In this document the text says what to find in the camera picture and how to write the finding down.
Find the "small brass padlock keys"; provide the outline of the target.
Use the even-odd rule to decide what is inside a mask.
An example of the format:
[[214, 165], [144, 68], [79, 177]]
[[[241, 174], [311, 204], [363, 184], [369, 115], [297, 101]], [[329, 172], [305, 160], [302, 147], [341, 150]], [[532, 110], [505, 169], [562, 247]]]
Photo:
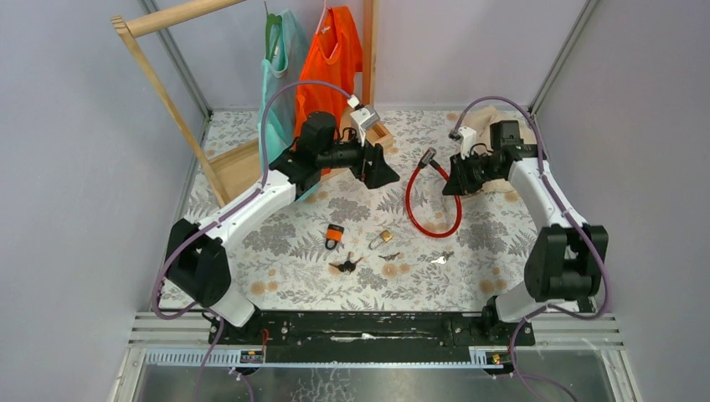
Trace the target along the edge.
[[378, 257], [381, 258], [382, 260], [385, 260], [385, 261], [391, 261], [391, 260], [397, 259], [400, 256], [400, 254], [401, 253], [398, 252], [398, 253], [394, 253], [391, 255], [379, 255]]

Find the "black key bunch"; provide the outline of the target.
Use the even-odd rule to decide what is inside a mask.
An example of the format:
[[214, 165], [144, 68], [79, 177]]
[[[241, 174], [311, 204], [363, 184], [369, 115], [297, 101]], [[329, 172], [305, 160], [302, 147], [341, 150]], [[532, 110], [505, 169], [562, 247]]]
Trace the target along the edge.
[[328, 265], [342, 274], [350, 275], [356, 270], [358, 263], [363, 260], [362, 257], [354, 260], [352, 256], [353, 253], [348, 252], [345, 261], [341, 263], [329, 263]]

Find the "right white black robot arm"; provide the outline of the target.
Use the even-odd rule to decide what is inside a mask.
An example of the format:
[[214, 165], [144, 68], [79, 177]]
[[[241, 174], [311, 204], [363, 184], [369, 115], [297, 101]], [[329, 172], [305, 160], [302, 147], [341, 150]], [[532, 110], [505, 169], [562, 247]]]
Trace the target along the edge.
[[524, 266], [522, 283], [496, 297], [494, 311], [480, 323], [481, 336], [493, 345], [513, 334], [513, 322], [545, 307], [595, 296], [603, 281], [609, 236], [569, 206], [541, 147], [527, 144], [516, 120], [490, 128], [491, 152], [476, 152], [477, 132], [458, 126], [450, 137], [460, 150], [450, 158], [450, 177], [442, 193], [473, 194], [485, 183], [505, 180], [525, 203], [538, 237]]

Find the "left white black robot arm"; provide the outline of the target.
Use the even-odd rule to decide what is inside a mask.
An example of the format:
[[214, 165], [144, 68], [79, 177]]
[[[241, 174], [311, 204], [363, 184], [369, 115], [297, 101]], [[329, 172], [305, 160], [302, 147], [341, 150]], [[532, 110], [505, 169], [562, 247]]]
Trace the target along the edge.
[[293, 146], [285, 149], [251, 188], [211, 216], [171, 229], [165, 276], [201, 307], [228, 322], [228, 334], [241, 344], [260, 332], [257, 308], [232, 282], [227, 249], [280, 209], [306, 196], [324, 169], [347, 169], [368, 189], [395, 183], [399, 175], [386, 163], [384, 146], [367, 138], [380, 124], [371, 106], [350, 114], [353, 134], [334, 139], [333, 115], [310, 114]]

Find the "orange black padlock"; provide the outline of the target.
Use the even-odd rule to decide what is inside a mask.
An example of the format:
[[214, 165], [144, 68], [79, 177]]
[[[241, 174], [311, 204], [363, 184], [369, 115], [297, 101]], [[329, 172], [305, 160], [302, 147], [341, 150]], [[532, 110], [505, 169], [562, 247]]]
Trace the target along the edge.
[[335, 250], [342, 241], [344, 228], [340, 225], [329, 224], [325, 234], [325, 248]]

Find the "brass padlock with key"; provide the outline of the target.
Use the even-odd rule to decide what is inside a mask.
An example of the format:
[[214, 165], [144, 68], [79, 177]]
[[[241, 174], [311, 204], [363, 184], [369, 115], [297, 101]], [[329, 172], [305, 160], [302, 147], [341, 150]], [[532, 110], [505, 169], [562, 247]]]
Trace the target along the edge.
[[376, 250], [377, 248], [381, 247], [382, 245], [387, 244], [393, 238], [394, 238], [394, 235], [389, 230], [383, 230], [374, 239], [372, 239], [369, 242], [368, 248], [370, 250]]

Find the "silver cable lock keys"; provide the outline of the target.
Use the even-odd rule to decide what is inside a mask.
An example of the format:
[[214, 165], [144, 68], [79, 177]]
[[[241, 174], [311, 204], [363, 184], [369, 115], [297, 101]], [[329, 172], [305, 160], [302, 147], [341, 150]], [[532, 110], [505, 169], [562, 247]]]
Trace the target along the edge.
[[430, 263], [431, 264], [439, 264], [439, 265], [446, 264], [452, 258], [453, 255], [454, 255], [453, 251], [443, 252], [440, 256], [433, 259]]

